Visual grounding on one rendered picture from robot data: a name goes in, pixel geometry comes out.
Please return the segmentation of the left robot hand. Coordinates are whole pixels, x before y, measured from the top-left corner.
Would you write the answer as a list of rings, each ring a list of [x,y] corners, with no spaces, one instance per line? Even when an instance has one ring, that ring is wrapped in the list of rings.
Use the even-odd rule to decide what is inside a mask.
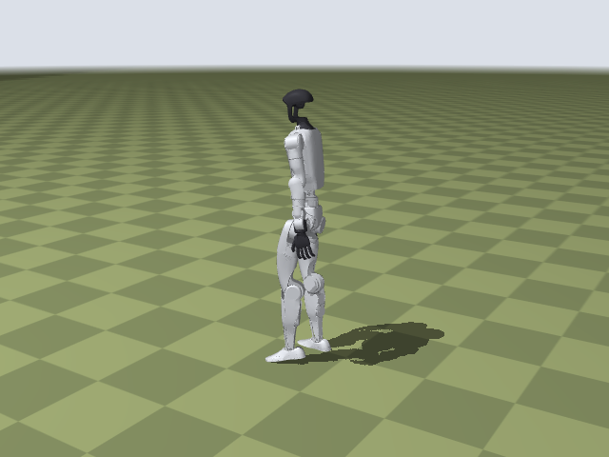
[[[294,225],[294,223],[293,223],[293,225]],[[295,251],[295,247],[296,247],[297,248],[296,249],[297,250],[297,257],[299,259],[302,259],[302,257],[303,257],[304,260],[306,260],[307,258],[310,259],[311,257],[309,256],[308,251],[309,251],[310,255],[312,257],[314,257],[315,254],[313,254],[313,252],[312,252],[312,249],[311,249],[311,246],[310,246],[310,241],[309,241],[307,235],[305,234],[307,232],[306,220],[304,220],[304,229],[296,230],[294,228],[294,232],[297,233],[297,234],[295,235],[294,241],[292,243],[292,247],[291,247],[292,252]],[[308,251],[307,251],[306,247],[308,248]],[[303,250],[303,248],[304,248],[304,250]],[[301,251],[302,257],[300,255],[300,251]],[[305,255],[304,255],[304,253],[305,253]],[[305,256],[307,258],[305,258]]]

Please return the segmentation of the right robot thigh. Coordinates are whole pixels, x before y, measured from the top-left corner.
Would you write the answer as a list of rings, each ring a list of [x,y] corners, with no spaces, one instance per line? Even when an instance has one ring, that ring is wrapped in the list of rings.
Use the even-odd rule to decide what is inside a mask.
[[[298,262],[299,262],[299,267],[300,267],[300,271],[304,280],[304,287],[308,292],[318,292],[320,290],[322,290],[322,288],[324,287],[324,280],[322,278],[322,276],[318,273],[316,273],[315,270],[315,265],[317,262],[317,255],[318,255],[318,249],[319,249],[319,240],[318,240],[318,236],[316,236],[315,233],[322,233],[324,230],[324,226],[325,226],[325,218],[322,216],[322,222],[321,224],[314,230],[310,231],[307,235],[309,241],[310,241],[310,246],[312,249],[313,254],[315,254],[314,257],[312,257],[308,251],[309,256],[311,257],[310,259],[308,259],[305,256],[305,249],[304,250],[304,256],[305,258],[307,258],[306,260],[303,259],[302,255],[301,255],[301,251],[300,251],[300,255],[302,257],[302,259],[298,258]]]

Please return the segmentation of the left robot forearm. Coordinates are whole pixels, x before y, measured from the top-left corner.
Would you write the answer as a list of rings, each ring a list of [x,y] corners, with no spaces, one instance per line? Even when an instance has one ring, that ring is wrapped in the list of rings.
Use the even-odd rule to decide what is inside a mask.
[[[291,191],[292,199],[292,217],[294,219],[294,228],[296,230],[304,229],[304,220],[306,216],[305,212],[305,199],[306,194],[304,192],[302,181],[299,178],[292,178],[289,181],[289,188]]]

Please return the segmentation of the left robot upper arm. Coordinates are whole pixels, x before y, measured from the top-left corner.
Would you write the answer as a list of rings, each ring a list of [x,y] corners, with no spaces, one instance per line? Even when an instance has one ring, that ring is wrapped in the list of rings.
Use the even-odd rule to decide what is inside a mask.
[[[292,178],[299,178],[302,181],[304,188],[305,166],[303,159],[303,148],[304,140],[301,133],[294,133],[285,138],[285,150],[287,152],[290,168],[294,172],[294,176]]]

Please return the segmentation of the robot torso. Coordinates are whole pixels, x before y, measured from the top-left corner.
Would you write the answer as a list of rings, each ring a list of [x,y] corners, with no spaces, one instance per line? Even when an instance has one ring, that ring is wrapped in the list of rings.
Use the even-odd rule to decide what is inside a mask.
[[[295,129],[288,134],[288,136],[294,133],[301,133],[304,140],[304,191],[306,190],[304,193],[306,194],[306,199],[304,199],[304,210],[306,212],[305,217],[308,217],[309,220],[309,231],[312,231],[321,224],[323,216],[322,206],[318,205],[318,197],[316,194],[314,194],[314,189],[320,189],[324,186],[324,153],[322,136],[317,128],[300,129],[300,126],[296,126]],[[291,177],[293,177],[294,172],[292,169],[290,169],[290,172]]]

